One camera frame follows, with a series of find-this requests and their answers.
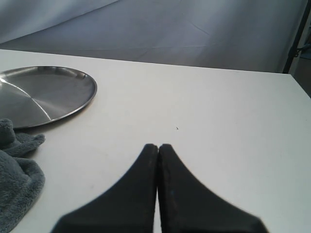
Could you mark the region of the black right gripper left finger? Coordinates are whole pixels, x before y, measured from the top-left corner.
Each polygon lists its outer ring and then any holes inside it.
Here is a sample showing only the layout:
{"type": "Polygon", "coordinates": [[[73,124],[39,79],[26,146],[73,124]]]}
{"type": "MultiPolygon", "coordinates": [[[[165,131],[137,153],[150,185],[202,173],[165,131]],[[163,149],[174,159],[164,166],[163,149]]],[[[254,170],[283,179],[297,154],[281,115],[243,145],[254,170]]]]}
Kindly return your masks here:
{"type": "Polygon", "coordinates": [[[151,233],[158,147],[146,144],[129,170],[99,197],[62,216],[54,233],[151,233]]]}

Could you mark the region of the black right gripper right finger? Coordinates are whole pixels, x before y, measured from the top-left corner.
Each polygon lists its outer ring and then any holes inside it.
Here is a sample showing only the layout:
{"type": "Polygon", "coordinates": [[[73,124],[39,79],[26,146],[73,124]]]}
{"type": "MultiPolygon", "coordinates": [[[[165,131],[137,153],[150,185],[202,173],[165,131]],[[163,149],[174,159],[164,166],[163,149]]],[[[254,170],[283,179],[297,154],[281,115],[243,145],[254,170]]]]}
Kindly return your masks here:
{"type": "Polygon", "coordinates": [[[164,233],[265,233],[263,222],[205,187],[169,144],[158,152],[157,188],[164,233]]]}

